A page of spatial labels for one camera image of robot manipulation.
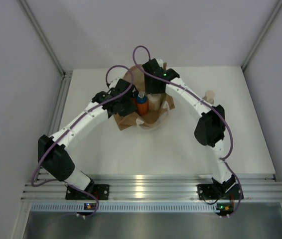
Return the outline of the cream pump bottle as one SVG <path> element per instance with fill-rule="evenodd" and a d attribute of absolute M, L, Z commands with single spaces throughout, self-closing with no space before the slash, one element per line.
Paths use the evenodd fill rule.
<path fill-rule="evenodd" d="M 161 106 L 161 94 L 148 94 L 148 109 L 150 112 L 155 112 L 160 109 Z"/>

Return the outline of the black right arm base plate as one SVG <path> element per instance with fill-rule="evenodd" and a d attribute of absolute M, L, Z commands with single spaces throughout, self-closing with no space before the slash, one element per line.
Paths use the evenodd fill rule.
<path fill-rule="evenodd" d="M 199 184 L 197 186 L 198 196 L 200 200 L 216 201 L 216 200 L 239 200 L 242 190 L 238 184 L 235 184 L 228 191 L 224 191 L 214 184 Z"/>

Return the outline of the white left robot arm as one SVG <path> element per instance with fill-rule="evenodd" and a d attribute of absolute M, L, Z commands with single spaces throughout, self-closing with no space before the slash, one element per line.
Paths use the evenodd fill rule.
<path fill-rule="evenodd" d="M 38 167 L 43 167 L 55 180 L 77 189 L 83 199 L 94 193 L 94 181 L 75 165 L 70 154 L 96 126 L 112 115 L 127 116 L 136 111 L 133 103 L 136 87 L 117 78 L 109 84 L 108 91 L 101 91 L 88 106 L 69 124 L 51 136 L 38 140 Z"/>

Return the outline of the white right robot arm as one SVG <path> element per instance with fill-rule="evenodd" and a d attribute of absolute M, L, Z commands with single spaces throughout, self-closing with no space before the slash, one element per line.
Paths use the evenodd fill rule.
<path fill-rule="evenodd" d="M 226 159 L 233 151 L 233 135 L 225 121 L 225 110 L 198 97 L 173 69 L 164 69 L 160 59 L 150 59 L 141 66 L 147 94 L 166 93 L 181 103 L 197 120 L 194 137 L 214 152 L 210 162 L 214 194 L 225 198 L 236 184 Z"/>

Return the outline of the beige round pump bottle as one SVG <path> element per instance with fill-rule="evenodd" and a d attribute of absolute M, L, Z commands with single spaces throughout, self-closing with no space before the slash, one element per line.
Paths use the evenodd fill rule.
<path fill-rule="evenodd" d="M 215 102 L 215 96 L 216 96 L 216 94 L 215 94 L 214 91 L 208 90 L 208 91 L 205 92 L 203 99 L 204 99 L 206 102 L 208 102 L 208 103 L 210 103 L 210 104 L 213 105 L 214 102 Z"/>

